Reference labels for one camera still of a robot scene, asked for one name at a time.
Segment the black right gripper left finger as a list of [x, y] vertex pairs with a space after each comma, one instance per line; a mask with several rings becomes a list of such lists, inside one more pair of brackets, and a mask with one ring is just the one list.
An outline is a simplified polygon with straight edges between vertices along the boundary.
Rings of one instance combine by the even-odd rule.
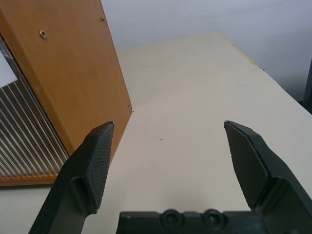
[[81, 234], [101, 206], [114, 123], [94, 128], [62, 166], [29, 234]]

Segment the cream table with black frame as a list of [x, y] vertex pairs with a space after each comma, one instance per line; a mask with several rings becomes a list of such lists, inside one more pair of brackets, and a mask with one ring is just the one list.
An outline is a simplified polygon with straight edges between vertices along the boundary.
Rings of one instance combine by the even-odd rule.
[[310, 114], [312, 114], [312, 60], [309, 68], [302, 104], [305, 107], [305, 109], [309, 111]]

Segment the ribbed glass sliding door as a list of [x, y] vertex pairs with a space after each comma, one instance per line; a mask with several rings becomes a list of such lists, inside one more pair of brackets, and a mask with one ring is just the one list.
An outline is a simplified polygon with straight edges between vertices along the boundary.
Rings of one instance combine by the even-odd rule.
[[51, 183], [69, 155], [0, 33], [16, 80], [0, 88], [0, 186]]

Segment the wooden tabletop cabinet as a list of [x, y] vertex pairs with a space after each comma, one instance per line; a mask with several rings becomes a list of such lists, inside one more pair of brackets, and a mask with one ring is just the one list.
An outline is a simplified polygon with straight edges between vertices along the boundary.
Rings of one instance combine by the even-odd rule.
[[101, 0], [0, 0], [0, 33], [70, 156], [132, 106]]

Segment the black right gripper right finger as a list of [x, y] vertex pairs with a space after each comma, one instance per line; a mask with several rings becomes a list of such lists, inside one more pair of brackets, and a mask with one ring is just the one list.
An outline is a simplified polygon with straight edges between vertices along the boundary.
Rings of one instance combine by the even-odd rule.
[[249, 127], [225, 121], [234, 172], [271, 234], [312, 234], [312, 199], [287, 164]]

